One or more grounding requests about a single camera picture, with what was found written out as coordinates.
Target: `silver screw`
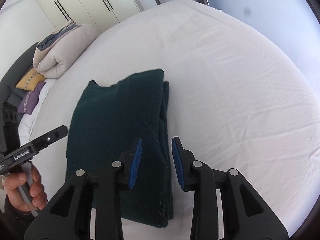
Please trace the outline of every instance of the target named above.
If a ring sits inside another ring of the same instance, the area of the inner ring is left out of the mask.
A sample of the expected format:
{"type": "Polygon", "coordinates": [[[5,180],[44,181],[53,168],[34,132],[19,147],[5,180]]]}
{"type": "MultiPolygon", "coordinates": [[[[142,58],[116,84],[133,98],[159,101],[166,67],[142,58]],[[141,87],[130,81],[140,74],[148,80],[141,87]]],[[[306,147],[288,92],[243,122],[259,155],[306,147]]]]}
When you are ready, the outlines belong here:
{"type": "Polygon", "coordinates": [[[200,161],[194,161],[194,162],[192,163],[192,165],[195,166],[195,167],[197,167],[197,168],[199,168],[199,167],[202,166],[202,162],[200,162],[200,161]]]}
{"type": "Polygon", "coordinates": [[[237,175],[239,174],[239,171],[236,170],[236,169],[231,169],[231,170],[229,171],[229,173],[230,173],[232,176],[237,176],[237,175]]]}
{"type": "Polygon", "coordinates": [[[77,170],[77,171],[76,171],[76,175],[77,175],[78,177],[84,175],[84,170],[77,170]]]}
{"type": "Polygon", "coordinates": [[[121,162],[120,161],[115,161],[112,163],[112,166],[115,167],[115,168],[118,168],[121,166],[121,162]]]}

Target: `yellow pillow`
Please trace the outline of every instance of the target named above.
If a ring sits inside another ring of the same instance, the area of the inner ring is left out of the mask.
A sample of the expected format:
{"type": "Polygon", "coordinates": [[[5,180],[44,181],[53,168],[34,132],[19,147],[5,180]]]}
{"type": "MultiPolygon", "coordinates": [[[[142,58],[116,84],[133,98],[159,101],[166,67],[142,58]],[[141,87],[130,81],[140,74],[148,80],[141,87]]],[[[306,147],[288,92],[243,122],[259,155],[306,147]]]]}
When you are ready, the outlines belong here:
{"type": "Polygon", "coordinates": [[[16,88],[21,88],[28,91],[34,91],[37,84],[44,81],[46,78],[32,68],[16,85],[16,88]]]}

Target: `black sleeve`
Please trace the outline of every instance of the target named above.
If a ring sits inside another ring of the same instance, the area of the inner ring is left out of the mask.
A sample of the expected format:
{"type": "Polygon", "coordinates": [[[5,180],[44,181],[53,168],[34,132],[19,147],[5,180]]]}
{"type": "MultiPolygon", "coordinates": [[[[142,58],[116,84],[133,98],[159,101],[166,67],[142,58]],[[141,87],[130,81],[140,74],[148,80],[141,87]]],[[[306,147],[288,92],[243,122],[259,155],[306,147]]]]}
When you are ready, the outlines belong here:
{"type": "Polygon", "coordinates": [[[8,196],[4,201],[4,217],[7,221],[14,227],[14,229],[19,233],[19,235],[24,236],[25,231],[34,220],[34,216],[29,212],[28,214],[23,214],[16,210],[10,203],[8,196]]]}

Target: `purple pillow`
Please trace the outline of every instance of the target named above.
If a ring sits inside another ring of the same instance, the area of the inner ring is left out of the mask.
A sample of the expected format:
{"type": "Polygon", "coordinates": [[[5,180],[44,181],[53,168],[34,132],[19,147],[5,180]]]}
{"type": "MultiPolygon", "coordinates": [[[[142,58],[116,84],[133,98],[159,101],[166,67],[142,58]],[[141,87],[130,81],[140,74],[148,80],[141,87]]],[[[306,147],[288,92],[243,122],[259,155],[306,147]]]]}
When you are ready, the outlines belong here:
{"type": "Polygon", "coordinates": [[[26,93],[18,107],[18,113],[32,114],[33,109],[35,109],[38,104],[40,91],[44,85],[45,82],[40,82],[34,91],[28,91],[28,93],[26,93]]]}

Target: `pillow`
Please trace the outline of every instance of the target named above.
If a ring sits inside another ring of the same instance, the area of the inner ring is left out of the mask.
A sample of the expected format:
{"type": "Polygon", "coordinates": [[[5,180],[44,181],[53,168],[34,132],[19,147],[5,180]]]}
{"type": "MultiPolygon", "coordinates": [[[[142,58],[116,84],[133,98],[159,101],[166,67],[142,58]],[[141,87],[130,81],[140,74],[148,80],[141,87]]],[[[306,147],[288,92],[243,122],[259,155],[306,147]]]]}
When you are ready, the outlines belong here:
{"type": "Polygon", "coordinates": [[[18,107],[18,113],[32,114],[33,109],[35,109],[36,105],[38,104],[40,91],[44,85],[45,82],[40,82],[36,86],[35,91],[29,91],[26,93],[18,107]]]}
{"type": "Polygon", "coordinates": [[[32,68],[16,85],[16,88],[21,88],[28,91],[34,91],[37,84],[44,81],[46,78],[32,68]]]}

